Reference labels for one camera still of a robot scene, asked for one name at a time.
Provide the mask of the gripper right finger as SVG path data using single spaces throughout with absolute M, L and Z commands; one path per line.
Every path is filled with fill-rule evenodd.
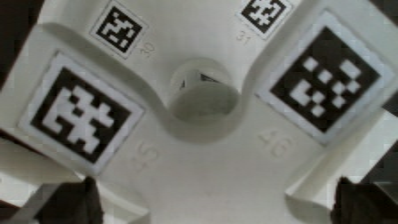
M 375 183 L 340 178 L 331 211 L 333 224 L 398 224 L 398 203 Z

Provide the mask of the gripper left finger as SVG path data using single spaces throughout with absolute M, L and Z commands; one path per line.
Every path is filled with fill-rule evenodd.
M 43 184 L 11 224 L 103 224 L 96 180 Z

